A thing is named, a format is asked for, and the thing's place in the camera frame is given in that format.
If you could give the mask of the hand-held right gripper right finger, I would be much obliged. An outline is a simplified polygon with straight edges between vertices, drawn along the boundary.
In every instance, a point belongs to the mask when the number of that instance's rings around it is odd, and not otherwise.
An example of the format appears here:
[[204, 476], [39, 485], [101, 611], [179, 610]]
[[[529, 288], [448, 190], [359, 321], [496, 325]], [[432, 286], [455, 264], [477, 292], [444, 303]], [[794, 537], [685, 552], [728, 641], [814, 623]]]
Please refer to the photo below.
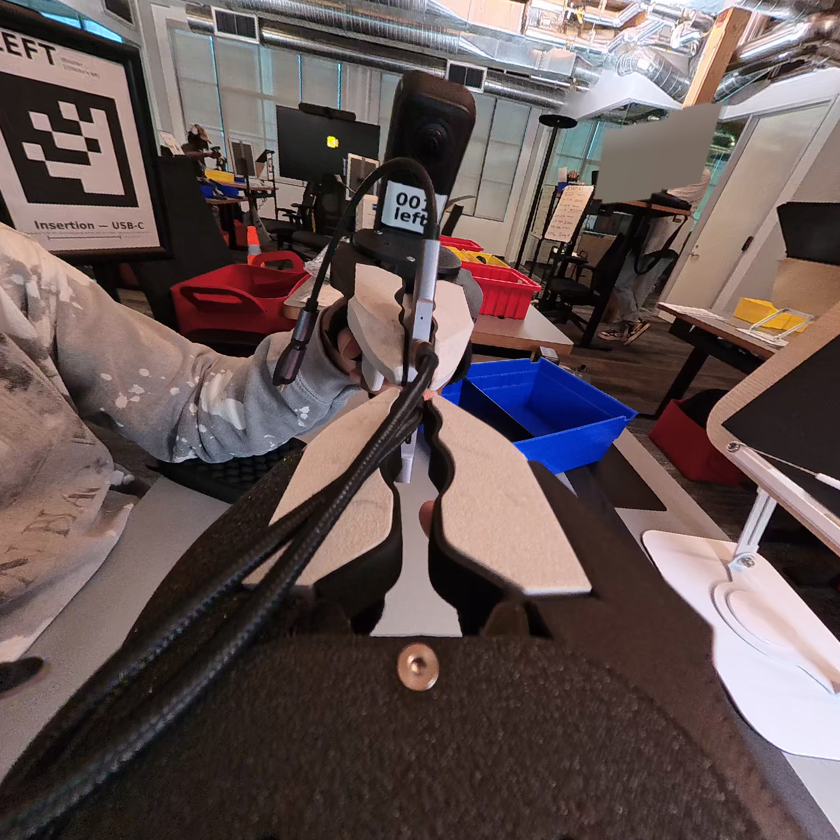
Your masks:
[[425, 404], [425, 438], [437, 491], [429, 580], [460, 621], [486, 621], [502, 602], [592, 593], [551, 503], [564, 489], [555, 475], [442, 396]]

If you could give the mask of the white folding stand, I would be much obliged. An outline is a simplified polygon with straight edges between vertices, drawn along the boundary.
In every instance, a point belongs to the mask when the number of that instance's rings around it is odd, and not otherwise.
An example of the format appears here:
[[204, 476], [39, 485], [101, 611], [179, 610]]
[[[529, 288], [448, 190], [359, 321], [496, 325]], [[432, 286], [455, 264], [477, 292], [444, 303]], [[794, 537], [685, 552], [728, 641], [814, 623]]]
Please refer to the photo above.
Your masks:
[[759, 552], [777, 503], [832, 550], [838, 516], [779, 466], [838, 492], [838, 479], [732, 440], [728, 457], [758, 494], [737, 542], [648, 530], [643, 545], [665, 581], [712, 630], [715, 670], [747, 723], [776, 748], [839, 758], [839, 645]]

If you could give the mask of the person's left forearm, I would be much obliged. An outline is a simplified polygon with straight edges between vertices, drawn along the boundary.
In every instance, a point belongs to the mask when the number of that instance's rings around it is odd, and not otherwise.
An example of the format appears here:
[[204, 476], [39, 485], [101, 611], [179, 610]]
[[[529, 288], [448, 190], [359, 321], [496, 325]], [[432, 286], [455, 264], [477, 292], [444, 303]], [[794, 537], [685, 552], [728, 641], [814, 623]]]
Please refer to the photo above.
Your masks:
[[107, 419], [160, 460], [263, 455], [332, 420], [360, 390], [319, 335], [296, 380], [273, 385], [288, 332], [247, 358], [229, 357], [117, 303], [6, 225], [1, 251], [3, 360], [22, 351], [72, 412]]

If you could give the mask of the black standing desk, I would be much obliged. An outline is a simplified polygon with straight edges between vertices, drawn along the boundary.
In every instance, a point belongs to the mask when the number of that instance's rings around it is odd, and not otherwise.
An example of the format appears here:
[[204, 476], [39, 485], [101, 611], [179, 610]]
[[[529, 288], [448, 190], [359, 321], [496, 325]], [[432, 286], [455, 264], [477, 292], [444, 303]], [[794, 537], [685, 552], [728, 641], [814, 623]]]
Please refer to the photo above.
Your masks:
[[582, 336], [577, 348], [588, 350], [592, 346], [613, 289], [623, 267], [627, 253], [636, 245], [644, 242], [647, 225], [658, 217], [679, 217], [685, 220], [690, 215], [690, 205], [677, 206], [673, 203], [663, 204], [651, 201], [635, 201], [625, 203], [603, 204], [597, 210], [598, 216], [612, 216], [624, 214], [631, 218], [624, 238], [615, 250], [613, 256], [605, 254], [605, 268], [600, 266], [592, 271], [592, 312], [585, 326], [581, 328]]

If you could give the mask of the blue plastic bin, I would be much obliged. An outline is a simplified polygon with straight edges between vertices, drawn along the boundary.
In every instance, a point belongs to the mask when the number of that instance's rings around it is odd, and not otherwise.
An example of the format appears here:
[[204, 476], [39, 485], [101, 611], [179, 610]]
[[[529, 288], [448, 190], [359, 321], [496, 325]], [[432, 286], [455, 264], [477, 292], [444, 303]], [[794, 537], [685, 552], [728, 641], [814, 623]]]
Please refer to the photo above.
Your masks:
[[464, 379], [474, 382], [534, 435], [513, 444], [553, 474], [599, 462], [637, 415], [547, 360], [473, 363], [462, 380], [444, 388], [443, 398], [458, 406]]

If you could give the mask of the person's patterned hoodie torso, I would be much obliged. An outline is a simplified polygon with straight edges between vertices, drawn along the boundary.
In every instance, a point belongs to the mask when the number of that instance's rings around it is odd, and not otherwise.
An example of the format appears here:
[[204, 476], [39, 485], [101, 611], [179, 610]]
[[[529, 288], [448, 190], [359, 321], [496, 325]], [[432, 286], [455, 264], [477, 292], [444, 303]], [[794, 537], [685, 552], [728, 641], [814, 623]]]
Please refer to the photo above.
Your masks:
[[2, 662], [23, 656], [107, 557], [137, 501], [67, 399], [23, 358], [1, 372]]

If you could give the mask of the black floor lamp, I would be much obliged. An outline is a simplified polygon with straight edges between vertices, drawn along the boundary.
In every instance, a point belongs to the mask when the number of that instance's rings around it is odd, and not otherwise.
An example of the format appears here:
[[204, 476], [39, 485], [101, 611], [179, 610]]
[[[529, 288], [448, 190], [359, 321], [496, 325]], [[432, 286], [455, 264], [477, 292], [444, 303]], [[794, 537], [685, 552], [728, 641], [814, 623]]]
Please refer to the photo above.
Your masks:
[[537, 214], [541, 190], [543, 188], [543, 181], [553, 157], [553, 147], [557, 140], [558, 134], [562, 130], [569, 130], [574, 128], [577, 125], [577, 123], [578, 122], [576, 120], [558, 113], [544, 113], [539, 117], [539, 124], [543, 126], [547, 131], [547, 143], [545, 145], [540, 167], [538, 169], [538, 177], [537, 181], [535, 182], [536, 185], [534, 186], [534, 189], [532, 191], [532, 200], [530, 208], [528, 210], [526, 223], [524, 225], [518, 254], [516, 257], [516, 261], [513, 264], [513, 267], [515, 269], [519, 269], [522, 264], [524, 253], [529, 241], [532, 224]]

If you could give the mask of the framed marker sign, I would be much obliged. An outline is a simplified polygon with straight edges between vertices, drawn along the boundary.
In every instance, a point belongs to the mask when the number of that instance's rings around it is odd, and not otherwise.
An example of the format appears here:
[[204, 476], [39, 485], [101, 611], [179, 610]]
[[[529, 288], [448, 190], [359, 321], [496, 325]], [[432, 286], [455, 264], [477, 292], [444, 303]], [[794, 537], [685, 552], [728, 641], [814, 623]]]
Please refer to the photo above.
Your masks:
[[139, 50], [6, 2], [1, 30], [2, 221], [79, 265], [169, 256]]

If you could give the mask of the white door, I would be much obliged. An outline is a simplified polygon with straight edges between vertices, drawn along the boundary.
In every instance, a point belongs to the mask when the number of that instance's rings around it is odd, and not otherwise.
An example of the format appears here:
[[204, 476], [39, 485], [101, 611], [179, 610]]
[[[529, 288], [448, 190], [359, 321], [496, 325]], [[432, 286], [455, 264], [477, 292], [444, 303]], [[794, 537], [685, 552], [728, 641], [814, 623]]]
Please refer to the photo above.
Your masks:
[[769, 298], [784, 255], [776, 207], [831, 195], [817, 172], [837, 140], [838, 97], [752, 115], [659, 302], [731, 313], [740, 297]]

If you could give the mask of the black office chair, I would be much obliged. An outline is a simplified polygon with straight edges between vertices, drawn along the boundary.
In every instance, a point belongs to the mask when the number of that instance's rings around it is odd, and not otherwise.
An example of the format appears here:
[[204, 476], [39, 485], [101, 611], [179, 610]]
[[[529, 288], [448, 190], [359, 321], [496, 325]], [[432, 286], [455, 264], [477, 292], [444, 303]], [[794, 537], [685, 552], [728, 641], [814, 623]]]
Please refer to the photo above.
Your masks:
[[594, 265], [581, 256], [566, 255], [563, 246], [553, 248], [537, 309], [555, 323], [572, 322], [585, 331], [588, 321], [574, 314], [574, 308], [595, 308], [602, 299], [607, 281], [623, 264], [625, 239], [624, 234], [615, 236]]

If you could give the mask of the black wall screen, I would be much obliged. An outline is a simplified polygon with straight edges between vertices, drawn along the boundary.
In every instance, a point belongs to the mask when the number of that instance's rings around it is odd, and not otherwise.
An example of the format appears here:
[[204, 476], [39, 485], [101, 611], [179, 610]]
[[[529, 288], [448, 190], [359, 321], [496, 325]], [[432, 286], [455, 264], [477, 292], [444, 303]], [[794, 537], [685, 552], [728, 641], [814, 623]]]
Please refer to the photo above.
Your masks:
[[380, 125], [341, 109], [276, 105], [276, 134], [280, 175], [288, 179], [318, 182], [324, 175], [345, 175], [351, 154], [380, 157]]

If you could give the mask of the white flip chart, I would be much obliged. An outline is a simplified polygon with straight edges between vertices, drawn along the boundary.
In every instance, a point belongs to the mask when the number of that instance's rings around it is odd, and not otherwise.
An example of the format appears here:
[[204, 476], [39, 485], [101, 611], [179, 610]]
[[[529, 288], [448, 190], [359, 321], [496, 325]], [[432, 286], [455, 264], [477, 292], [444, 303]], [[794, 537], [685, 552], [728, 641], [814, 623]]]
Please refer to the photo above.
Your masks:
[[593, 185], [566, 184], [559, 194], [542, 237], [551, 242], [572, 244], [593, 192]]

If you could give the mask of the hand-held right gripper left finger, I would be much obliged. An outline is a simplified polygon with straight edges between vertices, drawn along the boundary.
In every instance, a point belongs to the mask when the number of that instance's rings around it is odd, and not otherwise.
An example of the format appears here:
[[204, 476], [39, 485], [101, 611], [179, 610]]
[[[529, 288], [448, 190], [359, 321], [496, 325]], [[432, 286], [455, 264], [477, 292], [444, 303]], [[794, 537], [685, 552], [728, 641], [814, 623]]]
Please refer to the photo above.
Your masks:
[[[384, 423], [397, 396], [396, 389], [387, 389], [321, 428], [304, 448], [269, 524], [340, 478]], [[384, 599], [393, 582], [376, 585], [366, 580], [362, 560], [373, 559], [391, 536], [395, 505], [394, 491], [378, 469], [342, 512], [301, 572], [296, 588], [340, 604], [348, 617]]]

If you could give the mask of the person's left hand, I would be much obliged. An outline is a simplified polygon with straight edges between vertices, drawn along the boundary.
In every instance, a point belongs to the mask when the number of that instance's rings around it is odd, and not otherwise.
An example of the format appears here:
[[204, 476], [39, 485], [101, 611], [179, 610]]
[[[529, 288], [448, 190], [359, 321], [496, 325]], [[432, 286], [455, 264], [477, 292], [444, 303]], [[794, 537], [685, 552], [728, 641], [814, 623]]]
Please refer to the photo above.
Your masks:
[[348, 303], [342, 297], [321, 314], [321, 341], [333, 366], [353, 384], [367, 390], [361, 370], [361, 347], [350, 329]]

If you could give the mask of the red tote basket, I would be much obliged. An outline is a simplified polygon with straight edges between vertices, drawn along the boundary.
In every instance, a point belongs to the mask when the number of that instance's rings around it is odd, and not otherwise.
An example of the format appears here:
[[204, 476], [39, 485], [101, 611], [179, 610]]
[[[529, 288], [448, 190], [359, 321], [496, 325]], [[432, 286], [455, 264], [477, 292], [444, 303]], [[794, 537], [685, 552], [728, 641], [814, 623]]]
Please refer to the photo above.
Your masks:
[[178, 330], [187, 337], [288, 332], [295, 321], [283, 311], [286, 300], [310, 276], [300, 257], [277, 251], [185, 280], [171, 289]]

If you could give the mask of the wooden side table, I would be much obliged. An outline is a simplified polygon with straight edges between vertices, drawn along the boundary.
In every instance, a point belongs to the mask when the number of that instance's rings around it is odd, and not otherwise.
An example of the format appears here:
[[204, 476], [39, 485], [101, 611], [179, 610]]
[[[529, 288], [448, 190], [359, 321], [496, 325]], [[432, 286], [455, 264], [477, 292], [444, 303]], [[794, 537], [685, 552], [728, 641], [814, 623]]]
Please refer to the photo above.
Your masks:
[[540, 349], [551, 349], [557, 356], [572, 353], [574, 342], [536, 308], [530, 307], [524, 319], [479, 315], [471, 342], [484, 347], [484, 354], [512, 358], [530, 356]]

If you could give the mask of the black bin divider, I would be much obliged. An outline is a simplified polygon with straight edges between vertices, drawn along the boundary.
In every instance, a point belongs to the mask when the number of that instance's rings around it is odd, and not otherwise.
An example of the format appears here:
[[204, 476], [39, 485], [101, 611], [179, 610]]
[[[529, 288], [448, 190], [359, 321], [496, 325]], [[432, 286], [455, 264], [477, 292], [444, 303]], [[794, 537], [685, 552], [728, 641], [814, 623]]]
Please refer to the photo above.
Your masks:
[[458, 406], [512, 443], [534, 438], [525, 426], [470, 380], [464, 379], [460, 383]]

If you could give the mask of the wooden desk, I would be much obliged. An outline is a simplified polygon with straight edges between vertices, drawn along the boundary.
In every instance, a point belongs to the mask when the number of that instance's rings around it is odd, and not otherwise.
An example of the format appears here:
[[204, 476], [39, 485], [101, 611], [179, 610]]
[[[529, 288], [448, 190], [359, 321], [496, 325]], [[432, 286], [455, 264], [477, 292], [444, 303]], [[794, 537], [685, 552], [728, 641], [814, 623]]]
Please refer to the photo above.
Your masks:
[[659, 419], [671, 402], [684, 398], [709, 358], [749, 375], [780, 349], [709, 310], [663, 302], [656, 307], [658, 314], [673, 318], [668, 334], [689, 345], [691, 351], [655, 412], [646, 418]]

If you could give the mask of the black hub cable grey plug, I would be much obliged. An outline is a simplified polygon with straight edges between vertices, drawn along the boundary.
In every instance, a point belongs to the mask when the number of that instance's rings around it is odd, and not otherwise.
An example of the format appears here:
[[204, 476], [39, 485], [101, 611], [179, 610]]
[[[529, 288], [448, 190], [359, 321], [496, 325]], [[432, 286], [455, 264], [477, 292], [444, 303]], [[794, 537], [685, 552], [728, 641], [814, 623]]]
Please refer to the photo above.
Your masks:
[[[437, 238], [439, 241], [439, 224], [437, 221], [437, 210], [435, 202], [434, 184], [431, 177], [428, 175], [425, 168], [415, 159], [408, 157], [397, 157], [378, 166], [367, 178], [360, 184], [351, 199], [347, 202], [339, 223], [337, 224], [332, 238], [325, 250], [322, 263], [320, 265], [318, 274], [313, 283], [309, 298], [298, 315], [296, 326], [292, 332], [290, 343], [281, 354], [274, 374], [272, 382], [274, 385], [285, 387], [294, 382], [300, 371], [302, 362], [308, 349], [310, 339], [312, 338], [314, 329], [318, 319], [318, 299], [323, 285], [323, 282], [329, 272], [335, 252], [344, 236], [349, 230], [349, 224], [354, 220], [356, 207], [359, 205], [362, 198], [369, 192], [372, 187], [381, 179], [390, 176], [396, 172], [401, 172], [414, 177], [419, 182], [423, 189], [423, 193], [427, 199], [427, 220], [423, 228], [423, 240]], [[410, 310], [408, 327], [409, 331], [407, 337], [409, 339], [409, 348], [414, 350], [416, 346], [424, 343], [412, 344], [411, 341], [411, 318], [412, 308]]]

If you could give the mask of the black mesh pad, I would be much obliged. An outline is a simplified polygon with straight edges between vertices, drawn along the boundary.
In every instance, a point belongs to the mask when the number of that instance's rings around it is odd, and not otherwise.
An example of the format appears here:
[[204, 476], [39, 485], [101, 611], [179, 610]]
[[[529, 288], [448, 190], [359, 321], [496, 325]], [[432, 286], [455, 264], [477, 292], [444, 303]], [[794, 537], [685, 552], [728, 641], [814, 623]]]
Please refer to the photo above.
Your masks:
[[283, 476], [291, 476], [306, 446], [294, 437], [263, 455], [231, 458], [219, 464], [209, 464], [199, 458], [178, 464], [158, 460], [151, 468], [180, 487], [232, 505], [273, 469], [280, 469]]

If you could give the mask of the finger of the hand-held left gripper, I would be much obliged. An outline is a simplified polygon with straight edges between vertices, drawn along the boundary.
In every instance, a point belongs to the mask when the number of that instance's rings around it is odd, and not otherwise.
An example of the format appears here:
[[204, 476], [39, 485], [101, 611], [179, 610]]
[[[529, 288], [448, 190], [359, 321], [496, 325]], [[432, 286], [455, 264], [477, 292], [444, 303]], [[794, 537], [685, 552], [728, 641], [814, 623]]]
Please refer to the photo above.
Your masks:
[[437, 368], [429, 388], [441, 389], [454, 378], [474, 328], [466, 294], [462, 287], [447, 280], [437, 283], [434, 326]]
[[404, 293], [404, 280], [397, 274], [378, 266], [355, 267], [348, 324], [361, 351], [361, 372], [369, 389], [404, 385]]

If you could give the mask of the red floor crate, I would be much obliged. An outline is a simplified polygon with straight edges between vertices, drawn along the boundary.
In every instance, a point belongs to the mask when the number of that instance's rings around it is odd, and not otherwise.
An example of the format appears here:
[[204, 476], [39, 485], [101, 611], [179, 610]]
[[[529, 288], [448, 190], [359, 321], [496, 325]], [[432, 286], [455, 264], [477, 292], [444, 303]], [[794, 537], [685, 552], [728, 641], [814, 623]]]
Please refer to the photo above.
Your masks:
[[670, 400], [649, 432], [650, 440], [688, 480], [722, 487], [739, 487], [746, 480], [707, 434], [709, 414], [727, 393], [708, 389]]

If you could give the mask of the red plastic bin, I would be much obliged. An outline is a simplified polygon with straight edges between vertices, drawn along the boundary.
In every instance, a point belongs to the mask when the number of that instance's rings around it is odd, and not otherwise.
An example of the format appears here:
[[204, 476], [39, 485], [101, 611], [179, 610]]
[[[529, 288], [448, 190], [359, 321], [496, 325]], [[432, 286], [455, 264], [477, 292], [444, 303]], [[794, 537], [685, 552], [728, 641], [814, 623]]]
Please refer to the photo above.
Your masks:
[[541, 291], [538, 282], [509, 266], [463, 261], [462, 267], [472, 275], [482, 290], [480, 315], [524, 320], [532, 299]]

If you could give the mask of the yellow plastic bin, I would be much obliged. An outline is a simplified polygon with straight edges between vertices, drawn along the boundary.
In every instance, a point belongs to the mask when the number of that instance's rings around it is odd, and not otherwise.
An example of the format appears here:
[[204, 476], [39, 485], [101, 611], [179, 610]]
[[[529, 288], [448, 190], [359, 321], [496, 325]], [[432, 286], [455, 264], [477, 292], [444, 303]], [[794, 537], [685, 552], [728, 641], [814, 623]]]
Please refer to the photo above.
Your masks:
[[509, 268], [509, 265], [503, 260], [492, 254], [485, 252], [475, 252], [456, 248], [452, 245], [446, 246], [465, 266], [470, 265], [484, 265], [494, 267]]
[[777, 333], [803, 332], [813, 322], [813, 317], [791, 308], [777, 308], [772, 302], [742, 297], [733, 317], [751, 325], [759, 324], [763, 331]]

